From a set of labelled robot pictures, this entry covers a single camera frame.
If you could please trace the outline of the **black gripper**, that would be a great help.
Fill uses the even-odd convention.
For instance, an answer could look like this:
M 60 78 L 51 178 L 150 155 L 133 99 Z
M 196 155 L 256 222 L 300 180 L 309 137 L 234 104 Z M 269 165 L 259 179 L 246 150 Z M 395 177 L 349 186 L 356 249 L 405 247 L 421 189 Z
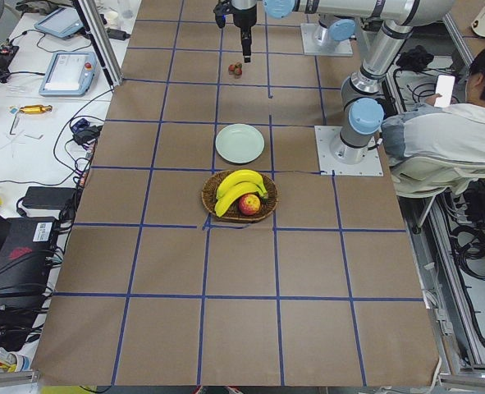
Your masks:
M 250 28 L 257 22 L 257 1 L 232 0 L 231 10 L 234 24 L 240 28 L 240 43 L 244 63 L 250 63 L 252 54 L 252 34 Z

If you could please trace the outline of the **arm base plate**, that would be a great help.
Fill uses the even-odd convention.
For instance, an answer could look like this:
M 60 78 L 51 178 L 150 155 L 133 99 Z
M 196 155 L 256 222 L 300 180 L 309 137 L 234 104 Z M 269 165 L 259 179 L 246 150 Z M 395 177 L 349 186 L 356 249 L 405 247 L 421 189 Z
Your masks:
M 353 49 L 350 38 L 355 34 L 356 24 L 344 19 L 331 23 L 328 27 L 320 24 L 300 25 L 305 55 L 351 57 Z
M 341 140 L 341 126 L 315 126 L 319 172 L 325 176 L 383 176 L 373 135 L 362 148 Z

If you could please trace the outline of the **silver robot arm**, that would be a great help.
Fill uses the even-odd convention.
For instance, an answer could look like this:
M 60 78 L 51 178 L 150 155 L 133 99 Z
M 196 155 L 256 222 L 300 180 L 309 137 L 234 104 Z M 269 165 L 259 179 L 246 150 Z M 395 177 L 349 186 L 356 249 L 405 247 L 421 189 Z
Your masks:
M 320 13 L 318 27 L 313 34 L 318 46 L 326 47 L 333 43 L 340 43 L 355 34 L 356 22 L 347 16 L 334 16 Z
M 402 45 L 415 26 L 440 20 L 453 7 L 452 1 L 265 1 L 268 16 L 282 19 L 293 12 L 330 16 L 373 17 L 382 20 L 361 67 L 343 81 L 341 97 L 345 120 L 330 150 L 337 161 L 356 164 L 382 123 L 384 111 L 377 101 L 379 84 L 385 78 Z

